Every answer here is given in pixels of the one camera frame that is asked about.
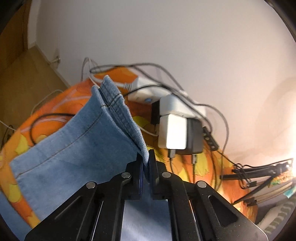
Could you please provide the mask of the light blue denim pants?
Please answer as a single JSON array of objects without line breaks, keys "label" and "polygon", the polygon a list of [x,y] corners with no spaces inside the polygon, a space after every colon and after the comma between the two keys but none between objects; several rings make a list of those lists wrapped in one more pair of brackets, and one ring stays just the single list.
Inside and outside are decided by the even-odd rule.
[{"label": "light blue denim pants", "polygon": [[[20,190],[42,221],[89,181],[103,183],[140,153],[149,179],[149,153],[123,96],[106,75],[81,110],[57,132],[24,154],[12,168]],[[19,240],[32,230],[1,194],[1,215]],[[121,240],[171,240],[167,202],[153,201],[147,182],[138,201],[127,201]]]}]

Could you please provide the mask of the white power strip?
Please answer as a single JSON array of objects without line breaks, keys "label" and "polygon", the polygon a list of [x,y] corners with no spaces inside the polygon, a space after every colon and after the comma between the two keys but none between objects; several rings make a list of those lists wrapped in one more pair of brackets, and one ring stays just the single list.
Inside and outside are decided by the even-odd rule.
[{"label": "white power strip", "polygon": [[137,77],[125,85],[129,101],[143,104],[159,103],[159,114],[174,114],[185,118],[203,118],[206,110],[196,102],[189,102],[188,95],[182,90],[175,90],[145,77]]}]

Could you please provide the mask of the black tripod stand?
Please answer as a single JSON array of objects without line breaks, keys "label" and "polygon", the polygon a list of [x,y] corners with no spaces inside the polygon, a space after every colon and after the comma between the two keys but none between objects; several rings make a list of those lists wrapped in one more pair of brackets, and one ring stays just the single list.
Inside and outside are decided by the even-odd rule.
[{"label": "black tripod stand", "polygon": [[256,193],[266,188],[272,180],[291,171],[293,158],[277,161],[268,165],[250,166],[234,164],[231,174],[221,174],[221,181],[238,181],[241,189],[252,189],[244,196],[232,202],[232,205],[250,200]]}]

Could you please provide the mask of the wooden door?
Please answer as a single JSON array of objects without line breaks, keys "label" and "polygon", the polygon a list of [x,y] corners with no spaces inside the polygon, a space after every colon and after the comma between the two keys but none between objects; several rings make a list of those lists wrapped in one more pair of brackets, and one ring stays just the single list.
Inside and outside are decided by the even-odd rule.
[{"label": "wooden door", "polygon": [[1,0],[1,72],[28,49],[31,3]]}]

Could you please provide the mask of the white green patterned pillow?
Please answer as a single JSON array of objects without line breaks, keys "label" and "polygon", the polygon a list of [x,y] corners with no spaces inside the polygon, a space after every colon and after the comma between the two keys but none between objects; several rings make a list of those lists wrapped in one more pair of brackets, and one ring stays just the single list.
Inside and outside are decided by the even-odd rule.
[{"label": "white green patterned pillow", "polygon": [[287,201],[272,208],[257,225],[269,240],[274,240],[287,223],[295,209],[295,202]]}]

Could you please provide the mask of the white power adapter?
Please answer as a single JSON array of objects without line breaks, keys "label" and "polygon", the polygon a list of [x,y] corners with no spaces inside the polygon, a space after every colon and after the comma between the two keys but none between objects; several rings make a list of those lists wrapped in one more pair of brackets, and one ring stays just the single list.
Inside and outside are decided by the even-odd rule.
[{"label": "white power adapter", "polygon": [[161,116],[158,146],[163,149],[184,150],[187,146],[187,119],[174,114]]}]

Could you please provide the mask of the orange floral bedspread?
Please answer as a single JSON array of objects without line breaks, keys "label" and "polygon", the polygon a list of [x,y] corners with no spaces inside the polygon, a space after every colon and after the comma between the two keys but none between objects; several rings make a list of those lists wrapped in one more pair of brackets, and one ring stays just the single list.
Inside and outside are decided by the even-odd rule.
[{"label": "orange floral bedspread", "polygon": [[[13,232],[30,231],[41,221],[41,216],[29,204],[29,199],[24,196],[24,189],[13,176],[11,161],[27,152],[34,143],[42,141],[66,125],[69,117],[57,114],[76,114],[90,99],[92,85],[86,79],[44,104],[17,129],[1,149],[1,215]],[[156,159],[165,163],[169,170],[184,181],[203,180],[213,186],[215,181],[219,181],[219,175],[214,172],[223,170],[229,174],[232,169],[232,164],[219,153],[211,153],[208,145],[204,145],[203,153],[198,154],[196,166],[192,165],[190,156],[182,155],[177,155],[170,166],[168,152],[158,147],[158,139],[144,133],[144,140],[147,148],[155,151]]]}]

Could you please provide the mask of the black usb hub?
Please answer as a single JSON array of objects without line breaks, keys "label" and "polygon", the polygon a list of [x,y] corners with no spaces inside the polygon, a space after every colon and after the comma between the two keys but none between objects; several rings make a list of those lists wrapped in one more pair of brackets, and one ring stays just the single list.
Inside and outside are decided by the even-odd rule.
[{"label": "black usb hub", "polygon": [[206,126],[203,127],[203,137],[211,151],[217,151],[219,149],[218,143],[215,141]]}]

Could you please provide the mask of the black power adapter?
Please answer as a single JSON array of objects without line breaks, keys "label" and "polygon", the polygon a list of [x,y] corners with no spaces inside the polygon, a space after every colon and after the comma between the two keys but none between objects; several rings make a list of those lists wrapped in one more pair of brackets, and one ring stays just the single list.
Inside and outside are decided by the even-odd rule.
[{"label": "black power adapter", "polygon": [[203,152],[203,126],[198,119],[187,119],[187,142],[184,150],[176,150],[179,155],[193,155]]}]

